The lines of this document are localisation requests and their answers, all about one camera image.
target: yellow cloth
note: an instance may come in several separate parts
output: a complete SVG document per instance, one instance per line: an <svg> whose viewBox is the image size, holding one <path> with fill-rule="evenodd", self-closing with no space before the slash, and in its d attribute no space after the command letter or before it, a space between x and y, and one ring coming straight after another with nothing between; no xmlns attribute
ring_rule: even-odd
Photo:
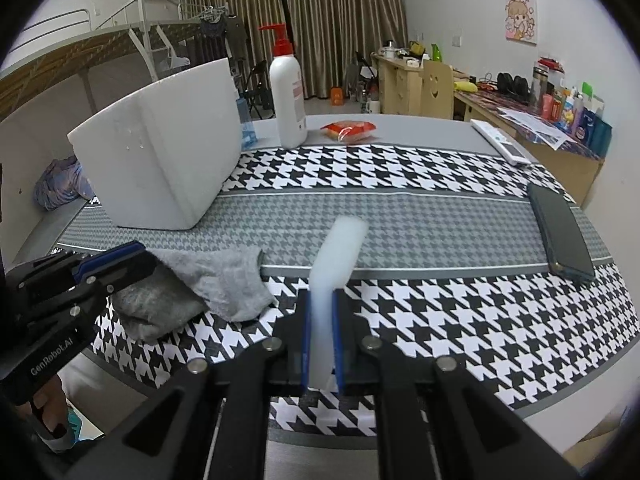
<svg viewBox="0 0 640 480"><path fill-rule="evenodd" d="M475 83L469 81L456 81L453 83L453 88L460 90L461 92L477 92L478 87Z"/></svg>

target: black headphones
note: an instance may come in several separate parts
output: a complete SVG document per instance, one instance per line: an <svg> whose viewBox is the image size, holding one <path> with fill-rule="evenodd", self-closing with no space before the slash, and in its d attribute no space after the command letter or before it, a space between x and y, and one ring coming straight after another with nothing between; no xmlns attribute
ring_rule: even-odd
<svg viewBox="0 0 640 480"><path fill-rule="evenodd" d="M529 82L519 75L514 78L509 73L500 72L497 87L501 94L511 95L517 101L529 102Z"/></svg>

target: red snack package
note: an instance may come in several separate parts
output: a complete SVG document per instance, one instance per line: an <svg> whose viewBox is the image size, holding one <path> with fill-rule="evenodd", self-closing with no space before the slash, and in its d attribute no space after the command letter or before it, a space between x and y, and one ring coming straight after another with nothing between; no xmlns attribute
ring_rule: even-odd
<svg viewBox="0 0 640 480"><path fill-rule="evenodd" d="M322 127L322 133L338 142L352 144L370 137L375 129L375 124L365 121L338 121Z"/></svg>

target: lotion bottle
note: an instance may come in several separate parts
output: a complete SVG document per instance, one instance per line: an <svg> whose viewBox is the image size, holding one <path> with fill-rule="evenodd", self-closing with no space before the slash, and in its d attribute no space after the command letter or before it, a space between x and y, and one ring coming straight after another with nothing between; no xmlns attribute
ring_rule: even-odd
<svg viewBox="0 0 640 480"><path fill-rule="evenodd" d="M287 39L284 23L265 25L260 30L275 30L273 62L269 68L273 108L283 148L295 148L306 140L305 95L302 89L302 71L293 56L293 45Z"/></svg>

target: cartoon girl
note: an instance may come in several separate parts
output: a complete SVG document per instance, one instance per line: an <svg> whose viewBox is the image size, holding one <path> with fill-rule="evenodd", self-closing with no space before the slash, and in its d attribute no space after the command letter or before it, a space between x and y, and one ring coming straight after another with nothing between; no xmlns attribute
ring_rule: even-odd
<svg viewBox="0 0 640 480"><path fill-rule="evenodd" d="M507 38L519 41L533 38L536 20L530 16L533 9L529 9L527 2L528 0L510 0L507 4Z"/></svg>

